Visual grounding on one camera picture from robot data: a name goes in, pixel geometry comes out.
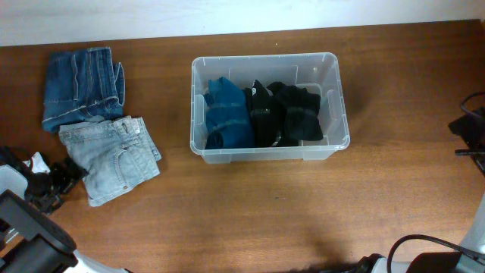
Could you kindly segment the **light blue jeans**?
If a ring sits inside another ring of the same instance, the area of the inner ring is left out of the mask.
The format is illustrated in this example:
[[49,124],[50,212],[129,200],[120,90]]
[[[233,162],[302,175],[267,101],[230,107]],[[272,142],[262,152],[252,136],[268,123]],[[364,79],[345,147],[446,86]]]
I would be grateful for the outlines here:
[[158,176],[161,153],[142,118],[62,125],[68,155],[87,172],[83,183],[92,207],[102,206]]

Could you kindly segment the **small black garment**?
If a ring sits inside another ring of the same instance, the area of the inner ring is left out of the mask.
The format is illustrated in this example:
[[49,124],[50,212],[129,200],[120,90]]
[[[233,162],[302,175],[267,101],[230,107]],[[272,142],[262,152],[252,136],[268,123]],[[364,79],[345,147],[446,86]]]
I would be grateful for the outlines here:
[[310,93],[306,88],[273,82],[267,88],[274,94],[283,108],[283,132],[293,140],[320,141],[323,132],[318,115],[321,96]]

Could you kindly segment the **dark blue garment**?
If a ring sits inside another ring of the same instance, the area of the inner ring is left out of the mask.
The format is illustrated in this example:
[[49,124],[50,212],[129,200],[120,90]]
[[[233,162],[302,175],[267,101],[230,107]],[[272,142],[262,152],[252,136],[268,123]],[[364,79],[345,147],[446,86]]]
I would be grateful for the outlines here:
[[206,149],[255,147],[255,134],[246,107],[246,94],[226,77],[208,81],[204,94],[208,110]]

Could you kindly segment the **black garment with logo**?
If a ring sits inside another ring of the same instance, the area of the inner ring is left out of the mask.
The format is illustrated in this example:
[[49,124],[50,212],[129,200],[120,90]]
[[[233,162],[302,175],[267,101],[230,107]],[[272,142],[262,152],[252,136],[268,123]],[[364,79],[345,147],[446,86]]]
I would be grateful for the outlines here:
[[254,80],[252,87],[246,87],[243,92],[256,148],[298,146],[298,140],[291,139],[284,133],[286,110],[269,89]]

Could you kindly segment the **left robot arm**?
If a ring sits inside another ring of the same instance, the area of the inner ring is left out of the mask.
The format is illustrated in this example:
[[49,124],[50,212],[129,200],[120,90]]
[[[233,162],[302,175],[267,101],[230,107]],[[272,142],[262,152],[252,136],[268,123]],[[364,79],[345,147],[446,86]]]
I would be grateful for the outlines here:
[[48,165],[42,153],[1,147],[1,271],[19,273],[129,273],[77,250],[49,215],[59,209],[86,171],[67,157]]

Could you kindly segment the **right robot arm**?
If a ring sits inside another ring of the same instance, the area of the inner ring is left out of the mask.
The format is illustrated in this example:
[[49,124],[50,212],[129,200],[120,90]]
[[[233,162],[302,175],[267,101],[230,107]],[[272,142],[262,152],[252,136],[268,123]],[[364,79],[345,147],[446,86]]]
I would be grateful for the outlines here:
[[[477,167],[484,171],[484,108],[469,111],[462,107],[464,116],[449,124],[450,131],[460,136],[466,149],[457,149],[457,156],[473,158]],[[395,262],[397,249],[411,240],[422,240],[445,246],[448,252],[422,253],[410,262]],[[460,244],[450,243],[424,234],[411,234],[397,240],[387,256],[373,254],[363,257],[354,272],[484,272],[484,201],[480,201],[471,228]]]

